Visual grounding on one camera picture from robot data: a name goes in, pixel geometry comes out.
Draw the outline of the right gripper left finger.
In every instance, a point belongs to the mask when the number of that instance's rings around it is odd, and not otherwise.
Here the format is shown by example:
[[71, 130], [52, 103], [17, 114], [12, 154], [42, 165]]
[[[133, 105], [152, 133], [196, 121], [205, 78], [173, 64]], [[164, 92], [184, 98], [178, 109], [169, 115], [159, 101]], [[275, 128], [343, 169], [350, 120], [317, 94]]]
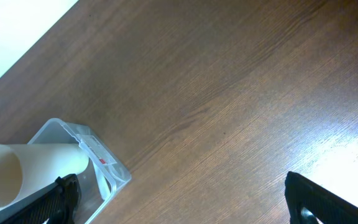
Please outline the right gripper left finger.
[[0, 211], [0, 223], [74, 222], [81, 200], [77, 175], [57, 177], [55, 182]]

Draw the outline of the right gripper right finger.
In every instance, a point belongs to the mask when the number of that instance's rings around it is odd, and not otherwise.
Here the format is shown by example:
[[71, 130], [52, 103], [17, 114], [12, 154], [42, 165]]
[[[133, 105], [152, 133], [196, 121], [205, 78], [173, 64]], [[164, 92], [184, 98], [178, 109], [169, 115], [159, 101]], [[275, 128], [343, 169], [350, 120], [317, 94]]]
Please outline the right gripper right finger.
[[358, 207], [296, 172], [285, 179], [291, 224], [358, 223]]

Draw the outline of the cream plastic cup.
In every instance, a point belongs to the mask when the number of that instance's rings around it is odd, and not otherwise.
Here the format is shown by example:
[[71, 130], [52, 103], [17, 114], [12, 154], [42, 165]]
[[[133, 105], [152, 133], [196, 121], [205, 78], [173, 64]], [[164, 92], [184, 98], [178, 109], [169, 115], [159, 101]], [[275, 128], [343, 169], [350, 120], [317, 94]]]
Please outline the cream plastic cup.
[[0, 208], [53, 183], [80, 174], [89, 157], [76, 144], [0, 144]]

